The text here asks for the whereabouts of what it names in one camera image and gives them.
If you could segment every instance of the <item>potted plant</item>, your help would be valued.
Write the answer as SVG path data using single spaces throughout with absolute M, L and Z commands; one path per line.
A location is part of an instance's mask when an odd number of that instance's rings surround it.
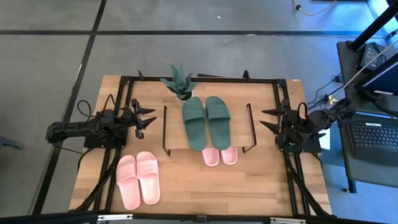
M 162 83 L 166 84 L 166 87 L 171 92 L 175 93 L 178 105 L 183 106 L 184 103 L 193 96 L 193 89 L 197 83 L 191 82 L 192 73 L 185 77 L 182 65 L 180 65 L 179 68 L 172 65 L 172 75 L 172 82 L 169 82 L 164 78 L 161 78 L 160 80 Z

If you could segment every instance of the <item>floor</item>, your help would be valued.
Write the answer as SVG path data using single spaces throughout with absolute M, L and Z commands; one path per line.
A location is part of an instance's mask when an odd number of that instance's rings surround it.
M 307 12 L 319 11 L 330 3 L 299 2 Z M 77 100 L 88 100 L 91 105 L 95 105 L 104 74 L 137 75 L 140 69 L 148 76 L 170 75 L 171 63 L 181 63 L 193 74 L 240 77 L 244 70 L 249 70 L 252 77 L 301 79 L 307 101 L 311 101 L 316 90 L 340 72 L 336 43 L 353 40 L 370 25 L 374 16 L 369 7 L 378 14 L 385 9 L 386 5 L 378 2 L 338 2 L 318 16 L 307 17 L 288 0 L 109 0 L 95 26 L 101 0 L 2 0 L 0 136 L 23 143 L 24 148 L 0 150 L 0 217 L 31 212 L 52 148 L 44 139 L 45 130 L 50 123 L 63 118 L 78 74 L 82 81 Z M 396 27 L 395 22 L 386 27 L 387 32 Z M 291 32 L 94 37 L 65 31 L 93 28 Z M 386 45 L 381 35 L 371 41 Z M 320 95 L 338 86 L 332 83 Z M 70 120 L 82 119 L 74 109 Z M 81 146 L 82 139 L 64 143 L 64 147 L 76 150 Z M 78 154 L 61 152 L 44 213 L 67 211 L 77 160 Z M 398 189 L 358 183 L 358 194 L 347 194 L 341 191 L 347 187 L 343 167 L 325 165 L 323 171 L 333 214 L 398 222 Z

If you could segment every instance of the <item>wooden table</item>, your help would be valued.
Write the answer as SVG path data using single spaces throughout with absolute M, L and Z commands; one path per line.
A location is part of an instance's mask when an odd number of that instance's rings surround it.
M 102 110 L 109 94 L 116 96 L 120 76 L 105 75 L 99 90 L 95 111 Z M 287 80 L 292 108 L 305 101 L 300 80 Z M 257 146 L 243 154 L 238 150 L 238 161 L 227 166 L 220 161 L 215 167 L 207 167 L 201 152 L 187 147 L 182 119 L 178 117 L 181 107 L 161 82 L 134 82 L 132 98 L 142 107 L 156 109 L 143 118 L 156 116 L 157 119 L 144 131 L 145 139 L 134 136 L 134 128 L 129 130 L 126 147 L 122 156 L 136 156 L 141 151 L 153 153 L 159 162 L 160 201 L 155 205 L 141 206 L 137 213 L 204 214 L 204 215 L 258 215 L 291 216 L 289 188 L 282 153 L 275 145 L 275 136 L 260 120 L 276 123 L 274 116 L 261 113 L 261 110 L 275 108 L 275 98 L 271 84 L 262 83 L 199 83 L 194 95 L 204 103 L 208 96 L 218 96 L 224 100 L 231 112 L 232 142 L 236 145 L 251 145 L 251 132 L 246 105 L 251 104 L 256 130 Z M 167 106 L 166 146 L 171 149 L 167 156 L 162 149 L 162 128 L 164 106 Z M 82 160 L 73 191 L 70 208 L 76 208 L 92 191 L 98 182 L 104 149 L 89 152 Z M 301 155 L 305 183 L 317 202 L 331 213 L 322 168 L 313 155 Z M 100 208 L 104 208 L 105 186 Z M 299 211 L 302 209 L 300 191 L 296 186 Z M 112 212 L 128 212 L 124 209 L 119 188 L 114 189 Z

